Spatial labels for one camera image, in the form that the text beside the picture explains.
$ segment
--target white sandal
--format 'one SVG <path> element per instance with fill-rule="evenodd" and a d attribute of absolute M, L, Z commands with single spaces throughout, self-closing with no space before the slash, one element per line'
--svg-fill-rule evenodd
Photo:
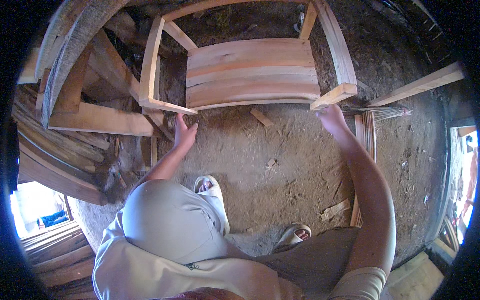
<path fill-rule="evenodd" d="M 206 191 L 199 192 L 199 189 L 204 183 L 204 181 L 210 181 L 213 186 Z M 215 208 L 218 216 L 223 216 L 225 220 L 223 235 L 225 236 L 230 233 L 230 224 L 228 223 L 227 213 L 225 211 L 225 204 L 223 203 L 222 190 L 220 189 L 220 185 L 218 185 L 218 181 L 216 181 L 216 179 L 213 178 L 213 176 L 211 175 L 199 176 L 197 180 L 195 180 L 195 184 L 193 185 L 193 192 L 200 195 L 213 196 L 218 199 L 218 201 L 213 200 L 212 202 L 210 202 L 210 204 Z"/>
<path fill-rule="evenodd" d="M 285 230 L 284 234 L 282 235 L 282 238 L 280 241 L 273 247 L 272 251 L 270 253 L 274 253 L 275 250 L 287 246 L 287 245 L 293 245 L 296 243 L 299 243 L 303 241 L 301 238 L 299 238 L 295 232 L 297 230 L 303 229 L 305 230 L 306 233 L 308 233 L 308 237 L 310 238 L 312 236 L 312 230 L 310 227 L 307 225 L 303 224 L 292 224 L 290 225 L 287 230 Z"/>

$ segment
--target blue cloth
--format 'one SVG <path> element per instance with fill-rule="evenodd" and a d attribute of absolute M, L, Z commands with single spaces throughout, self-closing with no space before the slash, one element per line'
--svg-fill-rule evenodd
<path fill-rule="evenodd" d="M 55 224 L 68 221 L 68 218 L 65 216 L 64 210 L 54 213 L 51 216 L 43 216 L 41 217 L 41 219 L 43 221 L 43 224 L 45 224 L 45 227 L 50 227 Z"/>

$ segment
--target unfinished wooden chair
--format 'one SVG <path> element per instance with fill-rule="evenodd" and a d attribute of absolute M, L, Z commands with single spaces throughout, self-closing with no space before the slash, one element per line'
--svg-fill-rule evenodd
<path fill-rule="evenodd" d="M 311 109 L 357 94 L 357 80 L 345 39 L 324 0 L 283 0 L 308 5 L 299 38 L 265 38 L 198 48 L 173 22 L 187 14 L 248 0 L 204 0 L 187 4 L 153 21 L 148 37 L 139 104 L 142 107 L 195 114 L 201 109 L 266 103 L 309 103 Z M 318 15 L 330 47 L 338 86 L 320 95 L 308 40 Z M 188 51 L 186 107 L 155 99 L 158 48 L 162 31 Z"/>

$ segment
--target dirt floor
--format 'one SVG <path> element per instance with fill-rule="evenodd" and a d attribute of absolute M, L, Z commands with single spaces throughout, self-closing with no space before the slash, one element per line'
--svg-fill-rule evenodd
<path fill-rule="evenodd" d="M 357 78 L 359 94 L 348 104 L 361 105 L 377 96 L 419 79 L 433 70 L 412 50 L 405 33 L 360 0 L 334 2 Z M 194 19 L 185 16 L 176 23 L 199 46 L 238 39 L 298 37 L 293 23 L 296 4 L 253 3 L 232 5 L 229 25 L 217 11 Z M 247 32 L 252 24 L 258 24 Z M 317 21 L 310 36 L 322 94 L 337 85 L 335 69 L 325 35 Z M 185 103 L 186 53 L 164 34 L 163 43 L 177 54 L 162 62 L 161 97 Z M 445 168 L 445 127 L 442 99 L 437 91 L 425 92 L 393 105 L 413 109 L 412 116 L 379 121 L 376 124 L 377 163 L 384 173 L 395 202 L 397 244 L 394 265 L 417 254 L 423 247 L 430 212 L 441 195 Z M 251 255 L 270 251 L 281 232 L 291 222 L 308 224 L 314 234 L 348 226 L 351 210 L 331 220 L 319 214 L 344 199 L 353 203 L 354 189 L 345 161 L 332 136 L 322 127 L 308 105 L 255 106 L 274 122 L 264 127 L 249 111 L 252 106 L 203 110 L 186 117 L 199 123 L 196 143 L 176 173 L 175 182 L 191 187 L 195 178 L 211 174 L 224 195 L 232 235 L 228 238 Z M 347 120 L 354 132 L 353 119 Z M 129 188 L 143 173 L 129 172 L 140 155 L 145 138 L 120 137 L 120 170 L 127 189 L 113 177 L 106 180 L 109 204 L 98 207 L 82 201 L 71 203 L 77 220 L 94 250 L 103 229 L 123 207 Z M 158 156 L 172 143 L 160 141 Z M 109 149 L 111 159 L 112 147 Z M 276 163 L 267 168 L 267 162 Z"/>

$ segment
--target shirt sleeve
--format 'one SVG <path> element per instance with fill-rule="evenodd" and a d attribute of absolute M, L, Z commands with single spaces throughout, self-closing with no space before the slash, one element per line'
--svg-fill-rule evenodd
<path fill-rule="evenodd" d="M 378 300 L 386 274 L 377 267 L 364 267 L 343 275 L 328 299 Z"/>

